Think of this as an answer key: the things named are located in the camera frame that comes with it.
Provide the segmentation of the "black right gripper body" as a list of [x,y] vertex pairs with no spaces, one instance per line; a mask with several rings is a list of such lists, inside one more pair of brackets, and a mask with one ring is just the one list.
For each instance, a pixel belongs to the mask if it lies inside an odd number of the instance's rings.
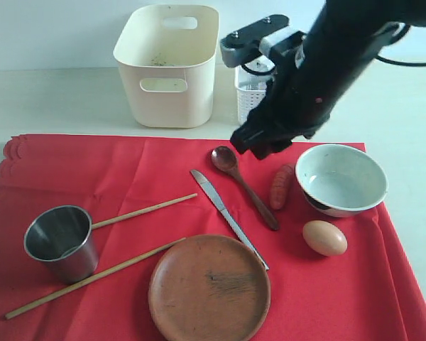
[[274,123],[276,139],[311,138],[371,62],[363,53],[273,53],[275,74],[247,121]]

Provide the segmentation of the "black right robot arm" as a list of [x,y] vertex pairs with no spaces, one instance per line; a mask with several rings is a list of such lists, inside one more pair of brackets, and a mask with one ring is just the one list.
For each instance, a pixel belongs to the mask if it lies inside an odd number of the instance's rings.
[[264,159],[295,137],[312,138],[368,64],[413,26],[426,27],[426,1],[326,1],[308,32],[272,15],[228,34],[220,43],[227,67],[260,56],[274,64],[265,97],[231,144]]

